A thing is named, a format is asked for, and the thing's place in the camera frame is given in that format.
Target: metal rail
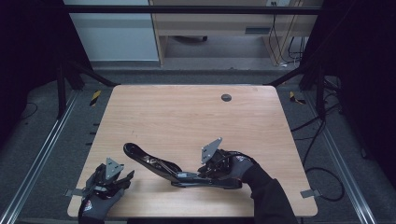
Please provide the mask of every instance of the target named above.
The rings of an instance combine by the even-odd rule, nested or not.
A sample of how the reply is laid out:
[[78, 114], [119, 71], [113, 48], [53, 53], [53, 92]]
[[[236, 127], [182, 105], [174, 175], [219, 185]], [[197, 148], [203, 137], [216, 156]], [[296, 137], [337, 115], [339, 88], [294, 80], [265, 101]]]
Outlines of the metal rail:
[[27, 198], [29, 197], [30, 192], [32, 191], [35, 182], [37, 181], [44, 165], [46, 164], [47, 158], [49, 157], [58, 137], [66, 124], [67, 119], [76, 103], [76, 99], [78, 98], [79, 91], [73, 91], [72, 95], [68, 100], [68, 107], [64, 112], [64, 115], [57, 119], [55, 124], [52, 127], [52, 130], [49, 133], [46, 141], [43, 144], [43, 147], [38, 152], [38, 155], [33, 162], [29, 172], [26, 177], [23, 179], [20, 188], [12, 199], [11, 203], [8, 205], [6, 211], [0, 218], [0, 223], [2, 224], [12, 224], [17, 220], [21, 209], [23, 208]]
[[276, 14], [320, 15], [340, 9], [323, 7], [235, 7], [235, 6], [43, 6], [44, 10], [68, 13], [165, 13], [165, 14]]
[[[305, 93], [304, 96], [312, 112], [316, 116], [317, 110], [315, 109], [313, 103], [314, 102], [313, 97], [307, 93]], [[369, 205], [367, 204], [366, 200], [364, 199], [364, 196], [361, 193], [361, 189], [359, 188], [358, 183], [356, 182], [355, 178], [353, 177], [353, 174], [350, 172], [349, 168], [347, 167], [347, 163], [343, 159], [340, 151], [338, 150], [337, 145], [332, 139], [332, 134], [330, 133], [329, 129], [326, 128], [326, 126], [324, 127], [323, 130], [323, 136], [324, 136], [324, 142], [326, 144], [326, 148], [329, 150], [330, 157], [332, 158], [334, 167], [337, 170], [338, 174], [340, 175], [340, 179], [346, 188], [346, 193], [348, 194], [349, 199], [355, 208], [356, 214], [361, 220], [361, 223], [376, 224], [375, 217]]]

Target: black sleeve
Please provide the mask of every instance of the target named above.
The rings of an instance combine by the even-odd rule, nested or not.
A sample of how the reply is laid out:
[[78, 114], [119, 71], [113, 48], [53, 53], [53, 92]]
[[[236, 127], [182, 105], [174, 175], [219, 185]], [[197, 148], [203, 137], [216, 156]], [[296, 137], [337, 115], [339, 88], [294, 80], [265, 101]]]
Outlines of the black sleeve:
[[285, 191], [259, 164], [247, 169], [242, 181], [251, 188], [256, 224], [298, 224]]
[[93, 217], [82, 217], [78, 220], [78, 224], [105, 224], [105, 222]]

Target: wall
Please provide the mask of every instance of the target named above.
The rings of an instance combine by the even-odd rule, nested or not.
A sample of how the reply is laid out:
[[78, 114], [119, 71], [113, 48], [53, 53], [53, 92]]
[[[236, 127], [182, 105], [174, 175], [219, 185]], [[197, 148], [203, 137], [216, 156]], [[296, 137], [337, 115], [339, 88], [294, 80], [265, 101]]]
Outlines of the wall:
[[[66, 5], [138, 5], [147, 0], [64, 0]], [[70, 14], [92, 62], [158, 62], [149, 14]]]

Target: table top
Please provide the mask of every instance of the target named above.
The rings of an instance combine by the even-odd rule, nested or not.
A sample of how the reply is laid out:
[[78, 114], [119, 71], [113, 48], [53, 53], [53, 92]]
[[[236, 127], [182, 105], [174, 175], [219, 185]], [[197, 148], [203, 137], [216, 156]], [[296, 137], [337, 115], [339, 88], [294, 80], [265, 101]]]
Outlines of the table top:
[[[231, 101], [221, 99], [231, 95]], [[127, 157], [125, 143], [196, 172], [201, 148], [222, 137], [219, 148], [254, 158], [278, 179], [297, 217], [312, 217], [315, 200], [303, 198], [310, 189], [276, 89], [251, 85], [120, 85], [114, 88], [77, 188], [95, 168], [111, 158], [124, 164], [119, 178], [135, 170], [124, 196], [110, 217], [253, 217], [250, 188], [173, 187]], [[68, 214], [76, 217], [81, 198], [73, 196]]]

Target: black curtain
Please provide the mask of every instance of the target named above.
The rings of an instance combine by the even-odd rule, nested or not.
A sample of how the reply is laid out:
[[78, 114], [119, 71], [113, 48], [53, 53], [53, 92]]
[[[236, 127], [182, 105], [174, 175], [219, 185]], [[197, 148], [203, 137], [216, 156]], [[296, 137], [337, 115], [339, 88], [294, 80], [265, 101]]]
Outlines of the black curtain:
[[[326, 1], [345, 7], [353, 1]], [[319, 16], [309, 38], [303, 63], [326, 40], [336, 22], [343, 18]], [[326, 76], [339, 77], [340, 100], [363, 151], [382, 167], [396, 188], [396, 2], [356, 1], [320, 65]]]
[[41, 9], [44, 5], [64, 6], [64, 2], [0, 1], [0, 146], [19, 121], [29, 91], [56, 80], [61, 62], [92, 69], [69, 14]]

